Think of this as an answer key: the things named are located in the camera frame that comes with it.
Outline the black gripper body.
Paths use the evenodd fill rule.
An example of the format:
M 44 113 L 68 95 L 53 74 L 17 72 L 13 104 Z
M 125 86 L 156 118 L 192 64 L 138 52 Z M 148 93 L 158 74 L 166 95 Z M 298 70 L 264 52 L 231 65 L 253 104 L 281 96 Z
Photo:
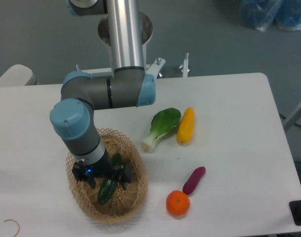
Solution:
M 90 168 L 92 175 L 94 178 L 107 178 L 111 179 L 111 176 L 113 174 L 112 169 L 112 157 L 109 156 L 108 152 L 105 151 L 102 158 L 100 158 L 97 161 L 89 161 L 88 158 L 80 159 L 84 161 L 84 165 L 86 168 Z

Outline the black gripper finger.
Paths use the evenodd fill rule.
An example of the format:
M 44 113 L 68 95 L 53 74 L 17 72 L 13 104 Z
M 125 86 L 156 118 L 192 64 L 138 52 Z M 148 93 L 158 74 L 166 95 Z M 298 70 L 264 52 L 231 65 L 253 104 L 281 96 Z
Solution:
M 76 161 L 74 163 L 72 168 L 72 173 L 77 182 L 85 182 L 89 184 L 89 186 L 92 189 L 95 189 L 96 187 L 95 178 L 92 175 L 91 169 L 85 167 L 83 160 Z
M 118 182 L 122 188 L 126 190 L 128 184 L 130 184 L 133 180 L 133 172 L 130 166 L 124 163 L 121 165 L 114 165 L 112 169 L 113 174 L 111 176 L 111 180 Z

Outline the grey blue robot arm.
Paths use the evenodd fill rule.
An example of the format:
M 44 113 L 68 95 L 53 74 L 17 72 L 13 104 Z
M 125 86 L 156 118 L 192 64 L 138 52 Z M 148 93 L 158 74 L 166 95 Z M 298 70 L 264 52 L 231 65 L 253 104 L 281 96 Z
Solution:
M 155 76 L 147 74 L 143 54 L 143 22 L 135 0 L 69 0 L 78 16 L 107 15 L 112 76 L 95 79 L 83 71 L 70 72 L 61 100 L 50 112 L 58 136 L 76 158 L 72 173 L 78 182 L 95 188 L 96 178 L 130 183 L 126 165 L 113 165 L 94 125 L 94 111 L 151 105 L 156 99 Z

